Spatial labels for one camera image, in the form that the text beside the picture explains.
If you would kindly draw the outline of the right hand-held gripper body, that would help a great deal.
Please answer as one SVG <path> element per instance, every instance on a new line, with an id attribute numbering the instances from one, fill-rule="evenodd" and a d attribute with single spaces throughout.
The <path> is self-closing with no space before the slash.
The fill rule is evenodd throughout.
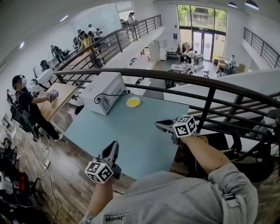
<path id="1" fill-rule="evenodd" d="M 194 134 L 196 124 L 192 115 L 183 115 L 171 125 L 169 131 L 172 133 L 172 141 L 176 145 L 181 145 L 182 137 L 188 137 Z"/>

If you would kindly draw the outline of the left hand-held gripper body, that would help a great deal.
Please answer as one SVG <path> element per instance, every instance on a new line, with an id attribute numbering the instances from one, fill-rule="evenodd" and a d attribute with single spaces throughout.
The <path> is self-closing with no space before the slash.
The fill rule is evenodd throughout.
<path id="1" fill-rule="evenodd" d="M 117 158 L 116 154 L 106 157 L 99 155 L 88 163 L 84 172 L 97 183 L 106 183 L 111 177 L 119 180 L 121 168 L 116 164 Z"/>

